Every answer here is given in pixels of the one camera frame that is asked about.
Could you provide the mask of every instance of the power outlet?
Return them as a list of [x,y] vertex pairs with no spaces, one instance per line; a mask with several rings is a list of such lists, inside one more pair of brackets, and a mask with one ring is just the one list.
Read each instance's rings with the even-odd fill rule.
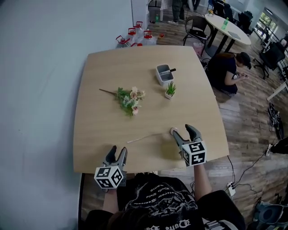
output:
[[233,186],[233,182],[229,182],[227,184],[227,188],[228,188],[228,192],[230,194],[230,196],[234,196],[234,194],[236,193],[234,186]]

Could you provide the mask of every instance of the green bottle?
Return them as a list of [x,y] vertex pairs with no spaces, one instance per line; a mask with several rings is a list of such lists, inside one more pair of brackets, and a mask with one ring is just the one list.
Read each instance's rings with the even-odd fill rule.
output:
[[226,20],[223,23],[223,26],[221,27],[222,30],[226,29],[226,26],[228,24],[229,18],[226,18]]

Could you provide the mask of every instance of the window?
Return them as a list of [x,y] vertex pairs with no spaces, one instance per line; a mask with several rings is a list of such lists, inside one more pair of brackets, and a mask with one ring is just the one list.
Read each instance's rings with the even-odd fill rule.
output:
[[268,33],[271,35],[276,27],[276,23],[267,14],[262,13],[255,27],[255,31],[262,39],[265,39],[265,30],[268,29]]

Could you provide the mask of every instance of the shoe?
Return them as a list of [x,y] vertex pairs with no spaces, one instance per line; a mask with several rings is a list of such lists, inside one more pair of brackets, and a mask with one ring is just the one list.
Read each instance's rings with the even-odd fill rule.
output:
[[266,151],[266,156],[269,156],[270,155],[270,149],[271,149],[271,147],[272,147],[273,145],[271,145],[271,144],[269,144],[269,146],[268,146],[268,149],[267,149],[267,151]]
[[168,24],[174,25],[174,26],[178,26],[179,23],[175,22],[175,21],[167,21]]

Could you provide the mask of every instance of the black table leg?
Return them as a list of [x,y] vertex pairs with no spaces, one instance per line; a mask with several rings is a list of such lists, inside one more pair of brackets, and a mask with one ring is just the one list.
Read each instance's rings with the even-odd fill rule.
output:
[[225,53],[226,52],[229,52],[229,50],[231,49],[232,45],[234,44],[235,40],[234,39],[231,39],[229,45],[227,46],[226,50],[225,50]]
[[225,45],[225,42],[227,41],[227,39],[228,39],[228,36],[224,35],[224,37],[223,37],[218,49],[216,50],[215,55],[221,52],[221,50],[222,50],[223,46]]
[[215,28],[214,31],[212,32],[212,36],[211,36],[210,41],[208,43],[208,46],[207,46],[208,48],[211,47],[211,45],[212,45],[212,43],[216,37],[217,32],[218,32],[218,29]]

